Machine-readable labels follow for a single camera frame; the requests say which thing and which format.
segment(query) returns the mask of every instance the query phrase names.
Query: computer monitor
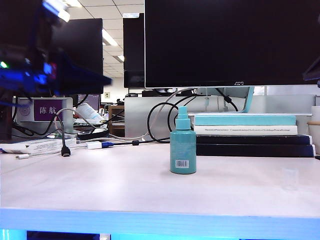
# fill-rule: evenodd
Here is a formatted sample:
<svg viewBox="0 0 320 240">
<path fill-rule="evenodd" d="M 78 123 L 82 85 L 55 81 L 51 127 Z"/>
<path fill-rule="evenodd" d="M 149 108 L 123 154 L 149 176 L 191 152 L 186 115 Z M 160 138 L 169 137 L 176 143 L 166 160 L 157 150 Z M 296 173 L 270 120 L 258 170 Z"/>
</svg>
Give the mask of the computer monitor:
<svg viewBox="0 0 320 240">
<path fill-rule="evenodd" d="M 103 74 L 103 22 L 101 18 L 73 19 L 62 27 L 54 27 L 51 49 L 61 48 L 77 66 Z M 64 81 L 64 89 L 73 94 L 102 94 L 103 85 L 91 79 Z"/>
<path fill-rule="evenodd" d="M 316 84 L 318 0 L 145 0 L 147 88 Z"/>
<path fill-rule="evenodd" d="M 145 15 L 123 19 L 124 87 L 145 88 Z"/>
<path fill-rule="evenodd" d="M 80 103 L 85 97 L 86 94 L 78 94 L 78 103 Z M 84 100 L 84 103 L 89 104 L 94 110 L 99 111 L 100 97 L 101 94 L 88 94 L 88 96 Z"/>
</svg>

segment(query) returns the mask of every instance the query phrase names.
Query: wooden cabinet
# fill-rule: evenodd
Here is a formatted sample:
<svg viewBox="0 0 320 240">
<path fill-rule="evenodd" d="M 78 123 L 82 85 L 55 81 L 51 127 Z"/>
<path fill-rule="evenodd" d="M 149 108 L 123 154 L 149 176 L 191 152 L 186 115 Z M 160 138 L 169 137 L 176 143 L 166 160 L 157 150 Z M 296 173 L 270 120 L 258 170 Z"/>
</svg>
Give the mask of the wooden cabinet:
<svg viewBox="0 0 320 240">
<path fill-rule="evenodd" d="M 109 133 L 118 137 L 125 136 L 125 106 L 109 106 Z"/>
</svg>

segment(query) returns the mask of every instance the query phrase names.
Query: spray nozzle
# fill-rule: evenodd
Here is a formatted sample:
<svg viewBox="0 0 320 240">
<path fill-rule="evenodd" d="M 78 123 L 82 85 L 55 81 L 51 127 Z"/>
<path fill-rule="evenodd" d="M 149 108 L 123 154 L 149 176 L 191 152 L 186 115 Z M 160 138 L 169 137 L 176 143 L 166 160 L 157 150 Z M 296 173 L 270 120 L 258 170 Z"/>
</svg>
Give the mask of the spray nozzle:
<svg viewBox="0 0 320 240">
<path fill-rule="evenodd" d="M 178 108 L 178 118 L 175 120 L 175 129 L 177 130 L 190 129 L 190 119 L 188 118 L 188 110 L 186 106 L 180 106 Z"/>
</svg>

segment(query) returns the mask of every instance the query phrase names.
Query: stack of books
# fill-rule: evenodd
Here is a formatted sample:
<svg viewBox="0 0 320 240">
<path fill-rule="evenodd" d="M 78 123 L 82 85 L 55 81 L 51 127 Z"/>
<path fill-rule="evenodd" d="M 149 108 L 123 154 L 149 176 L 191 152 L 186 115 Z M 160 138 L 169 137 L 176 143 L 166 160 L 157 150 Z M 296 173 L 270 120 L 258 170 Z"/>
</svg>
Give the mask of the stack of books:
<svg viewBox="0 0 320 240">
<path fill-rule="evenodd" d="M 198 156 L 314 157 L 309 135 L 289 114 L 211 113 L 194 117 Z"/>
</svg>

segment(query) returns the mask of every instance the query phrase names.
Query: barcode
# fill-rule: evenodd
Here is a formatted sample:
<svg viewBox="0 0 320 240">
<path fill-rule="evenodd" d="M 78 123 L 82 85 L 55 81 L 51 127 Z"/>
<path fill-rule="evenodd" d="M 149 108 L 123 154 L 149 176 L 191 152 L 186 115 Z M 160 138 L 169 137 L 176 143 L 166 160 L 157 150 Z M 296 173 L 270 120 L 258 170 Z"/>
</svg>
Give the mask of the barcode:
<svg viewBox="0 0 320 240">
<path fill-rule="evenodd" d="M 177 169 L 188 169 L 189 160 L 175 160 L 175 167 Z"/>
</svg>

